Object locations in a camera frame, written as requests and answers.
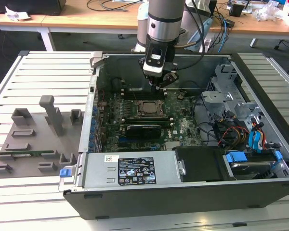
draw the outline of robotic arm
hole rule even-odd
[[[210,18],[209,1],[198,1],[198,5],[201,3],[205,9],[203,12],[207,14],[207,18]],[[191,0],[187,0],[186,3],[192,5]],[[145,50],[145,57],[139,60],[139,64],[152,86],[152,91],[157,91],[179,79],[176,72],[178,68],[173,63],[179,36],[190,33],[189,36],[185,35],[185,39],[180,39],[185,44],[191,41],[191,38],[197,38],[194,34],[195,31],[198,32],[194,18],[191,17],[191,13],[187,13],[184,6],[185,0],[150,0],[139,8],[138,43],[134,51]],[[188,31],[181,29],[183,25],[188,27]]]
[[[153,90],[176,81],[175,45],[179,40],[185,0],[150,0],[147,20],[146,54],[140,60]]]

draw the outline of circuit board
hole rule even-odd
[[[191,116],[193,107],[189,97],[179,90],[168,90],[167,97],[159,100],[126,99],[119,93],[100,94],[100,118],[105,135],[103,152],[165,151],[176,146],[201,145],[202,140]],[[140,108],[149,114],[142,114]],[[125,123],[161,124],[157,139],[129,139],[122,134]]]

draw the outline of gray foam tray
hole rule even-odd
[[[40,176],[55,176],[59,175],[60,169],[64,166],[59,164],[60,154],[63,153],[67,161],[69,161],[71,153],[75,155],[77,160],[79,140],[81,135],[82,123],[74,123],[70,120],[70,113],[61,113],[63,117],[62,127],[64,129],[63,136],[57,137],[52,126],[49,126],[45,116],[46,113],[31,113],[32,117],[27,117],[28,125],[16,126],[13,124],[3,146],[1,152],[6,152],[4,149],[7,144],[28,143],[30,151],[39,150],[54,150],[59,153],[56,158],[44,157],[17,157],[14,160],[2,160],[0,165],[8,164],[12,167],[10,173],[0,173],[0,178],[15,178],[15,177],[40,177]],[[15,130],[33,129],[34,136],[13,137]],[[40,171],[38,169],[39,162],[53,162],[57,166],[56,171]]]

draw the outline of power supply label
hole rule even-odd
[[[118,184],[156,184],[153,157],[118,159]]]

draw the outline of plastic bag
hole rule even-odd
[[[278,12],[279,9],[273,5],[272,2],[266,4],[263,8],[255,10],[252,15],[256,18],[257,21],[272,20],[275,21],[273,15]]]

